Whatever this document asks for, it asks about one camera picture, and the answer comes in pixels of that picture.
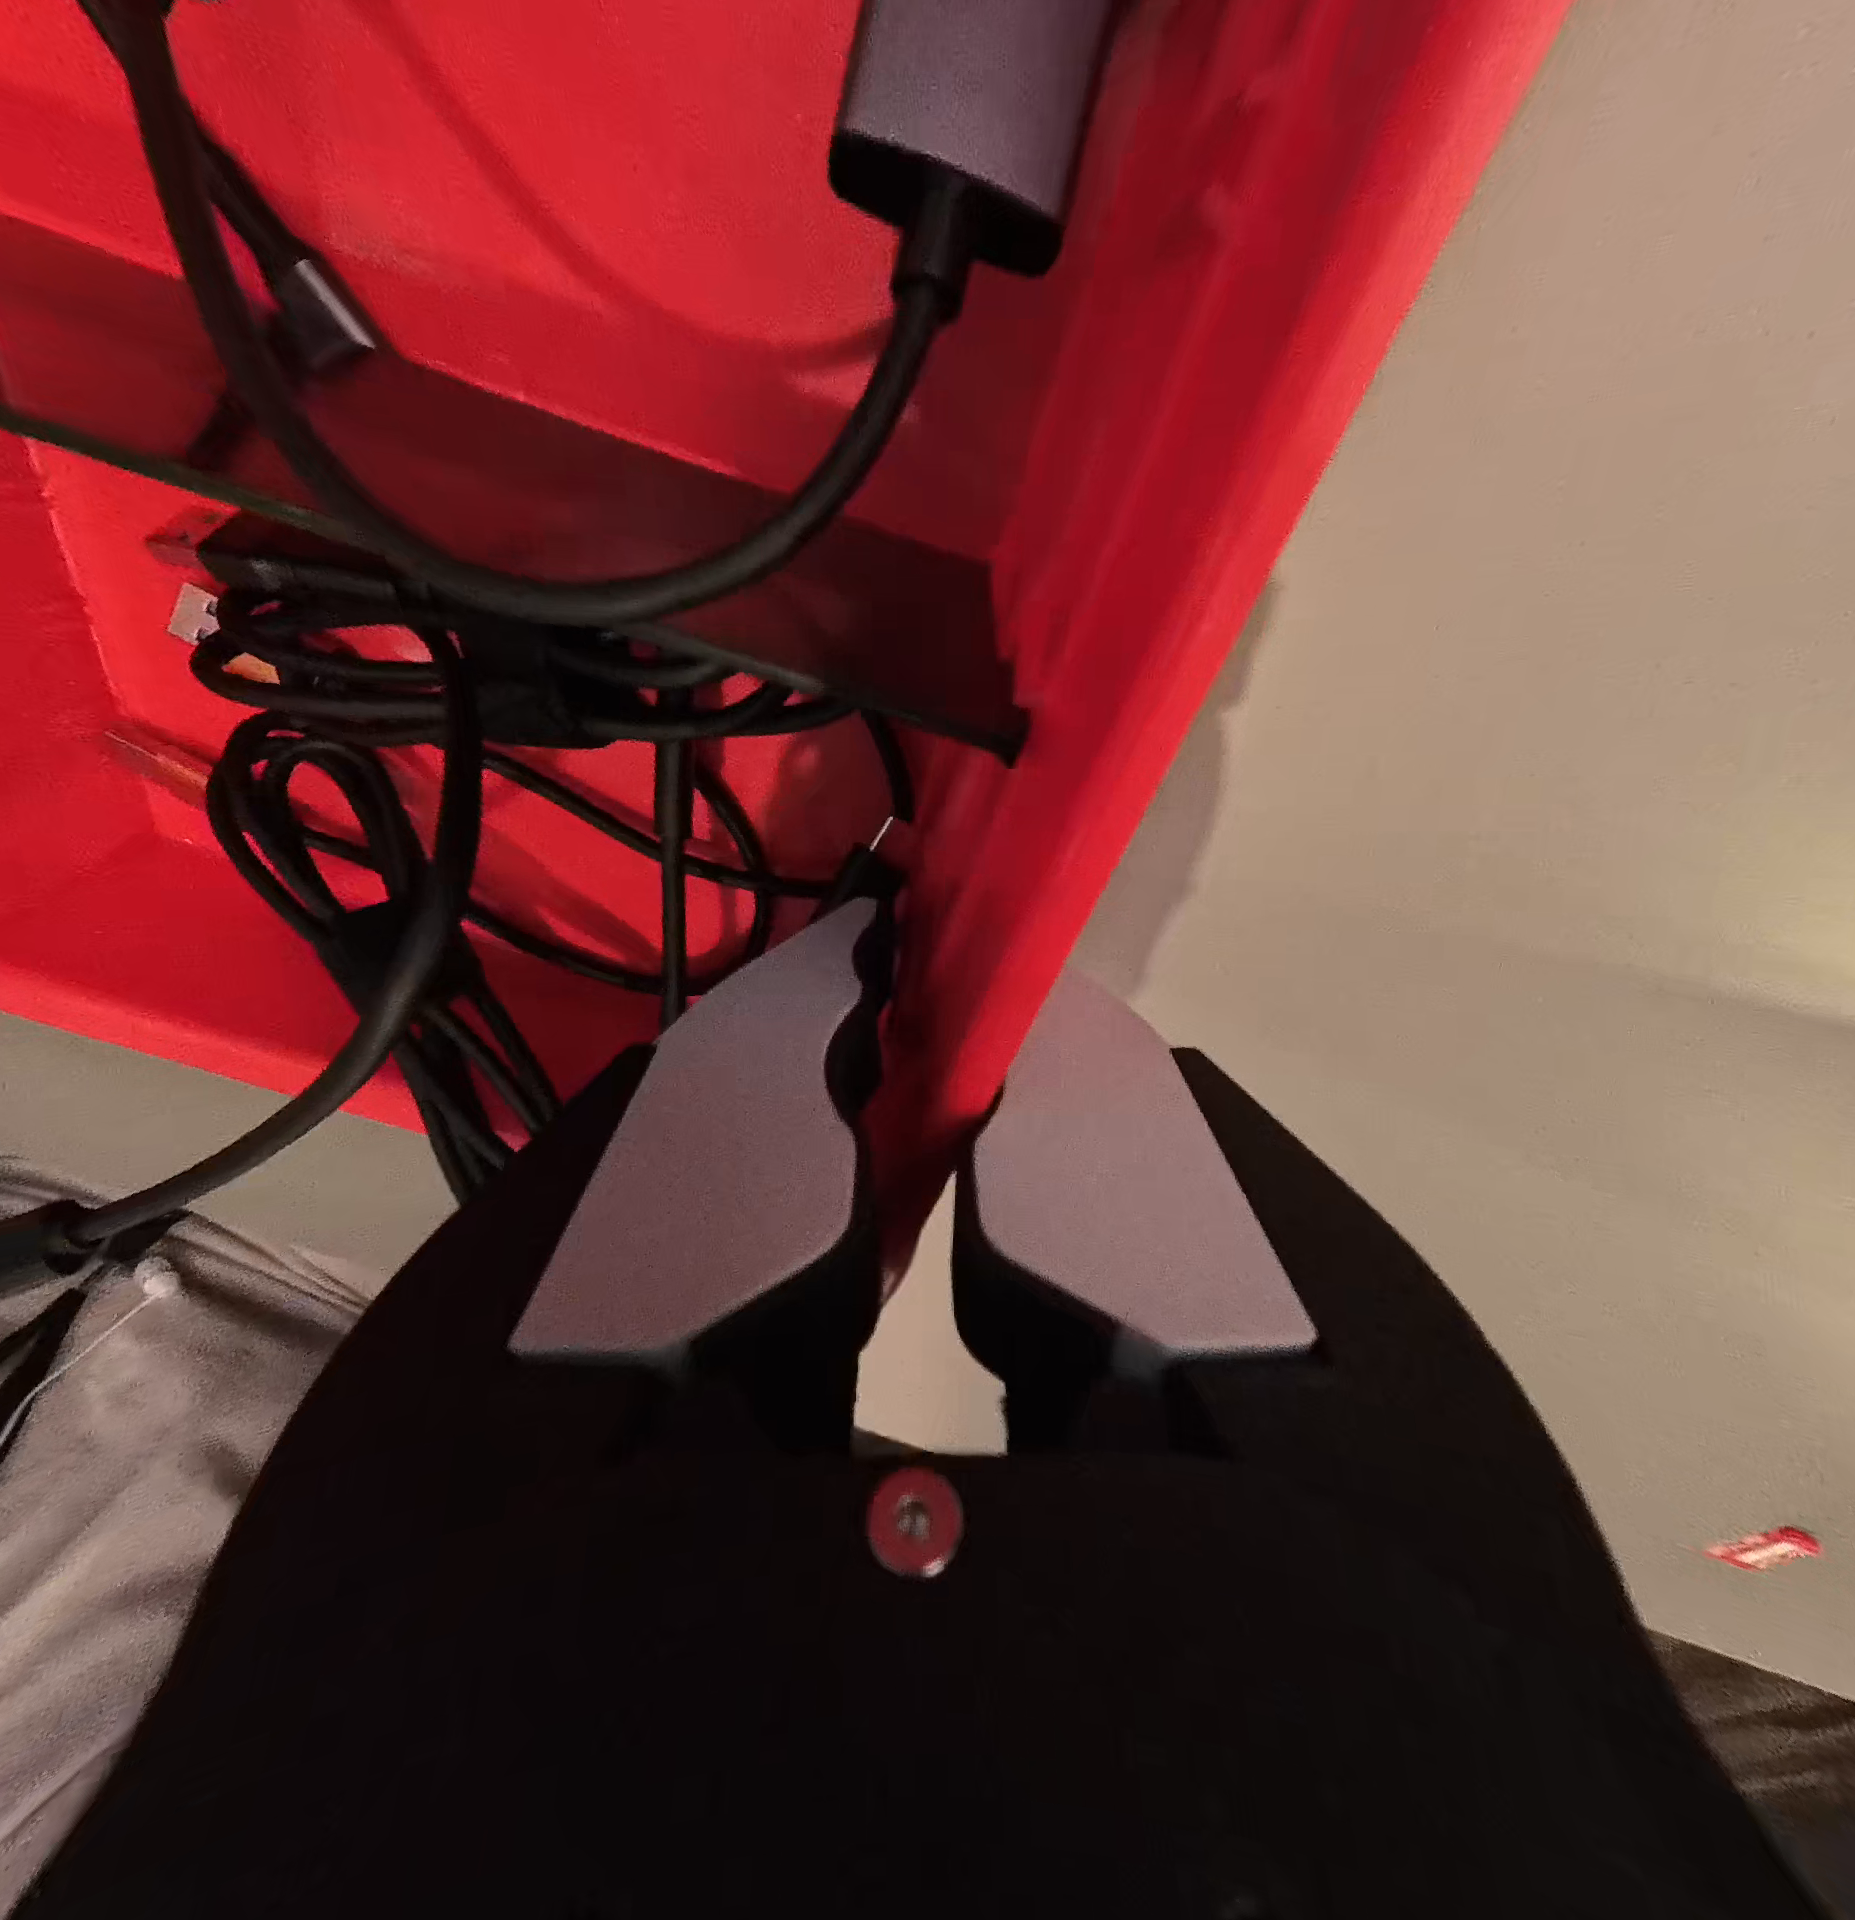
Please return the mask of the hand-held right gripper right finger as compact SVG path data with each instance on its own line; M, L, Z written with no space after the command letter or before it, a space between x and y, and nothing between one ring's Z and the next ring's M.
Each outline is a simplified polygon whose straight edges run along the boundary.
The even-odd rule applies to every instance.
M957 1175L957 1324L989 1372L1164 1372L1319 1341L1179 1063L1062 972Z

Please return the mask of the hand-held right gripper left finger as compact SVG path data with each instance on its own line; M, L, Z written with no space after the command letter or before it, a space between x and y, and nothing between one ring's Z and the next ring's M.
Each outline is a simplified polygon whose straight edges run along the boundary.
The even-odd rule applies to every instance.
M681 1361L807 1295L820 1339L857 1354L883 1283L864 1114L893 949L893 905L845 899L661 1034L513 1356Z

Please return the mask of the red plastic bin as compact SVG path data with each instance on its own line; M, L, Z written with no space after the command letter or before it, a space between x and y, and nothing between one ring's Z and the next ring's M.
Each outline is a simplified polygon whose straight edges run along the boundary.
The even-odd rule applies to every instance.
M558 586L744 540L893 323L829 149L864 4L171 4L254 184L219 216L367 492ZM900 870L871 1148L893 1223L994 1103L1563 4L1070 4L1107 56L1038 277L977 264L893 442L783 573L656 642L468 639L486 826L447 991L348 1107L457 1180ZM210 781L280 655L263 566L362 564L232 391L124 73L0 4L0 1017L300 1091L399 829L325 752Z

